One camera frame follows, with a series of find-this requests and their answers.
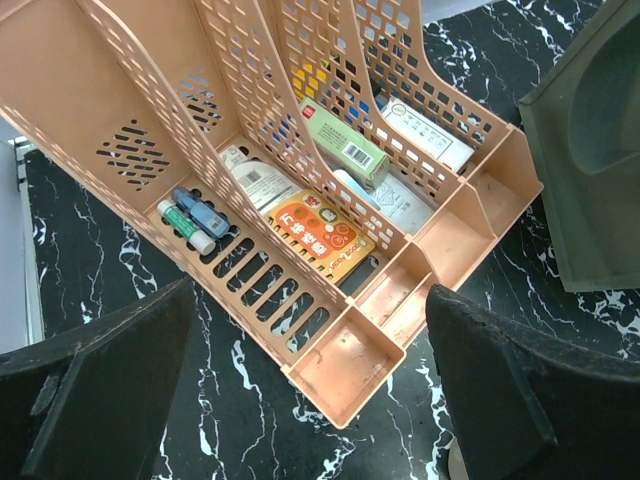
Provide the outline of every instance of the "cardboard box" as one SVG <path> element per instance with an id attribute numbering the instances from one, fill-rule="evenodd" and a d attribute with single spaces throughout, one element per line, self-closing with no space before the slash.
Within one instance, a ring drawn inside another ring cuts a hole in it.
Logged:
<path id="1" fill-rule="evenodd" d="M 347 170 L 363 187 L 380 186 L 390 165 L 386 153 L 310 98 L 300 109 L 316 145 L 336 168 Z"/>
<path id="2" fill-rule="evenodd" d="M 404 137 L 457 174 L 475 153 L 473 148 L 395 97 L 384 106 L 382 116 Z"/>
<path id="3" fill-rule="evenodd" d="M 313 190 L 285 200 L 271 210 L 268 221 L 332 283 L 338 283 L 375 248 L 373 240 Z"/>

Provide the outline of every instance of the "red circle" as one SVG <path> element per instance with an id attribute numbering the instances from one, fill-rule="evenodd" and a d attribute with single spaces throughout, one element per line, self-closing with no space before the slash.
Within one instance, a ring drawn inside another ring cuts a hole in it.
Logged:
<path id="1" fill-rule="evenodd" d="M 307 210 L 305 207 L 296 207 L 296 209 L 293 211 L 293 216 L 298 220 L 307 218 L 307 215 L 309 215 L 309 210 Z"/>
<path id="2" fill-rule="evenodd" d="M 336 248 L 342 248 L 344 247 L 345 241 L 344 238 L 338 236 L 338 235 L 334 235 L 333 237 L 331 237 L 331 245 L 333 245 Z"/>
<path id="3" fill-rule="evenodd" d="M 336 225 L 336 232 L 340 233 L 342 235 L 346 235 L 348 234 L 350 231 L 350 228 L 347 224 L 345 223 L 339 223 L 338 225 Z"/>

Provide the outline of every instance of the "green medicine box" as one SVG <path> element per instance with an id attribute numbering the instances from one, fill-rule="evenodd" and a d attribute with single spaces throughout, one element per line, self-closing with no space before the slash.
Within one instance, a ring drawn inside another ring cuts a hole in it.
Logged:
<path id="1" fill-rule="evenodd" d="M 389 170 L 387 154 L 310 98 L 300 104 L 320 151 L 363 187 L 380 186 Z"/>

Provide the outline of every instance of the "white cap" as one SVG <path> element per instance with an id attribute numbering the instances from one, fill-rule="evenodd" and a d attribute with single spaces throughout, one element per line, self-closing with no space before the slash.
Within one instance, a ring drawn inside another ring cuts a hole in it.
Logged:
<path id="1" fill-rule="evenodd" d="M 160 216 L 162 216 L 164 215 L 164 212 L 169 210 L 171 207 L 175 207 L 175 206 L 176 204 L 171 200 L 163 200 L 158 204 L 158 206 L 156 207 L 156 210 L 158 210 L 158 213 L 160 214 Z"/>
<path id="2" fill-rule="evenodd" d="M 162 200 L 158 204 L 156 209 L 158 210 L 158 213 L 160 215 L 164 215 L 167 210 L 175 206 L 176 204 L 171 200 Z M 191 238 L 189 238 L 188 242 L 198 251 L 200 255 L 209 255 L 216 247 L 216 242 L 202 230 L 198 230 L 193 235 L 191 235 Z"/>
<path id="3" fill-rule="evenodd" d="M 189 243 L 198 251 L 200 255 L 209 255 L 216 247 L 216 242 L 202 230 L 198 230 L 191 235 Z"/>

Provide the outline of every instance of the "white wall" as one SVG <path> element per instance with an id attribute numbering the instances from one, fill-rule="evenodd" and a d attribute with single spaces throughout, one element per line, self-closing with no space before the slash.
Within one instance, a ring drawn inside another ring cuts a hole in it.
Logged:
<path id="1" fill-rule="evenodd" d="M 452 17 L 493 1 L 495 0 L 421 0 L 422 23 Z"/>
<path id="2" fill-rule="evenodd" d="M 18 133 L 0 118 L 0 353 L 27 345 L 24 227 L 13 149 Z"/>

